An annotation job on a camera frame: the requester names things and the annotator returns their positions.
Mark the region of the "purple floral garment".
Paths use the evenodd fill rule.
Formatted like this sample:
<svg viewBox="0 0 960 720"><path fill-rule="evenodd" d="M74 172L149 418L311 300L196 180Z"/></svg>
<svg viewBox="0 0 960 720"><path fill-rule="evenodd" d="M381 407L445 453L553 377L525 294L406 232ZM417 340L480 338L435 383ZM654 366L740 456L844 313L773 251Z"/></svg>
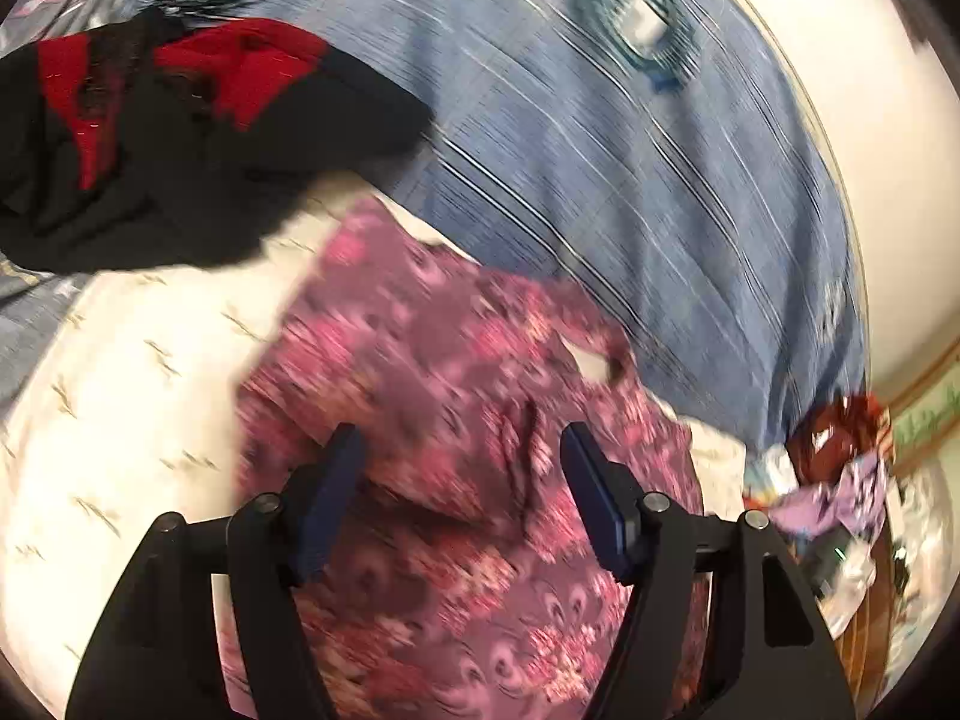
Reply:
<svg viewBox="0 0 960 720"><path fill-rule="evenodd" d="M646 488L703 507L690 434L577 284L425 244L375 199L325 244L236 403L247 494L344 422L368 445L331 559L296 597L345 718L583 715L628 590L563 476L570 422Z"/></svg>

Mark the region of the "lilac cloth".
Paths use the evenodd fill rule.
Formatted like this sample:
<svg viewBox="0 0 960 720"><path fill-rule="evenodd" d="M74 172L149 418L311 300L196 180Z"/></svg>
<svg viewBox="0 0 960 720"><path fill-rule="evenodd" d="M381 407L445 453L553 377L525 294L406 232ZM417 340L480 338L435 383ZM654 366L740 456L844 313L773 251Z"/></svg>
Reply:
<svg viewBox="0 0 960 720"><path fill-rule="evenodd" d="M775 500L766 511L778 530L812 539L843 527L854 538L874 543L885 523L889 477L877 450L871 450L841 470L835 484L815 483Z"/></svg>

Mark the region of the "dark red plastic bag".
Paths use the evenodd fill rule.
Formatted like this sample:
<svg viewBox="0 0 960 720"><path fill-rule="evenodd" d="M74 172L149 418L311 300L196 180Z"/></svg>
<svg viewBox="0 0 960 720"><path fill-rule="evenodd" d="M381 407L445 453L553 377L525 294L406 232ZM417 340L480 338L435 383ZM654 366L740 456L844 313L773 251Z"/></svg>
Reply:
<svg viewBox="0 0 960 720"><path fill-rule="evenodd" d="M800 486L838 483L844 466L877 449L889 427L889 410L873 394L841 395L812 410L786 444Z"/></svg>

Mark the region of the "cream leaf-print pillow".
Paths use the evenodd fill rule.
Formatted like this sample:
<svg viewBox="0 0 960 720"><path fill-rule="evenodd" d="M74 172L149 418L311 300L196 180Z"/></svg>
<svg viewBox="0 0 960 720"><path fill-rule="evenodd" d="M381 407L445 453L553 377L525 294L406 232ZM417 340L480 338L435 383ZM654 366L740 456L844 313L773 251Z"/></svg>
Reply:
<svg viewBox="0 0 960 720"><path fill-rule="evenodd" d="M53 717L146 528L236 507L236 387L364 197L321 185L257 257L108 271L68 312L2 431L2 649Z"/></svg>

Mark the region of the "black and red garment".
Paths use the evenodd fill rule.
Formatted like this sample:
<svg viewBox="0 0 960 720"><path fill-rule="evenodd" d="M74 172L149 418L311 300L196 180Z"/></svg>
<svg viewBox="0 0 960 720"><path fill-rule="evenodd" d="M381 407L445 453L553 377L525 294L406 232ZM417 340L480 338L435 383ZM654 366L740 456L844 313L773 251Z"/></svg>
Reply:
<svg viewBox="0 0 960 720"><path fill-rule="evenodd" d="M254 254L325 172L410 153L431 109L322 37L158 10L41 39L37 80L76 148L28 252L52 273L218 266Z"/></svg>

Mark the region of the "blue plaid quilt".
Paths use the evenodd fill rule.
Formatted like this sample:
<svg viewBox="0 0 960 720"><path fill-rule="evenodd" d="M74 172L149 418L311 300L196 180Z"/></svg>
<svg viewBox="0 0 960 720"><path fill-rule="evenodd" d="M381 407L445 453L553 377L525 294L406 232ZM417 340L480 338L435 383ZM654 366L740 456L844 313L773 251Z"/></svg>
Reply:
<svg viewBox="0 0 960 720"><path fill-rule="evenodd" d="M754 450L864 387L844 190L736 0L139 0L319 34L431 107L366 179L480 262L573 277L647 387Z"/></svg>

